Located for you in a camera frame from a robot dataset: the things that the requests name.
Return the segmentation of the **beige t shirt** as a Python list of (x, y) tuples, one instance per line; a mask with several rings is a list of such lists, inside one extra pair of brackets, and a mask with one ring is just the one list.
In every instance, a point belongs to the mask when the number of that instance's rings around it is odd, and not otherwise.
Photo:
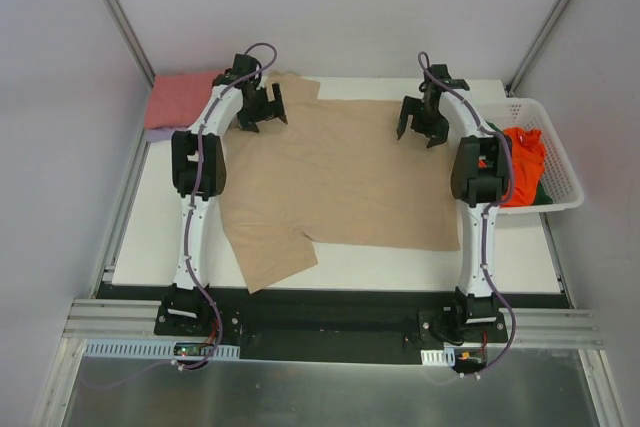
[(222, 227), (250, 292), (315, 266), (319, 243), (459, 250), (452, 152), (398, 135), (398, 102), (322, 100), (293, 74), (269, 82), (285, 119), (224, 137)]

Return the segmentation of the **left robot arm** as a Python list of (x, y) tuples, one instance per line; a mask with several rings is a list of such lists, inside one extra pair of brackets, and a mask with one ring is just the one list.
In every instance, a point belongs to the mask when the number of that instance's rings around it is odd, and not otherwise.
[(258, 124), (287, 121), (280, 85), (267, 90), (264, 71), (277, 57), (261, 63), (252, 55), (259, 42), (237, 53), (232, 66), (212, 81), (209, 100), (197, 119), (172, 134), (171, 179), (180, 197), (181, 240), (176, 271), (157, 311), (156, 335), (186, 335), (221, 339), (219, 309), (208, 292), (208, 236), (210, 214), (227, 180), (223, 137), (236, 124), (240, 130), (258, 133)]

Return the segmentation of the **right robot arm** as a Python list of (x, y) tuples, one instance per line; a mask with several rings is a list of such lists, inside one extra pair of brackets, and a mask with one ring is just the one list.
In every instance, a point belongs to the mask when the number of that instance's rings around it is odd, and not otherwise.
[(396, 135), (410, 128), (428, 139), (429, 148), (454, 149), (450, 190), (462, 220), (462, 268), (451, 306), (429, 321), (429, 332), (460, 346), (504, 322), (504, 297), (494, 280), (494, 231), (499, 209), (513, 193), (511, 148), (472, 105), (465, 80), (423, 55), (419, 63), (422, 96), (403, 99)]

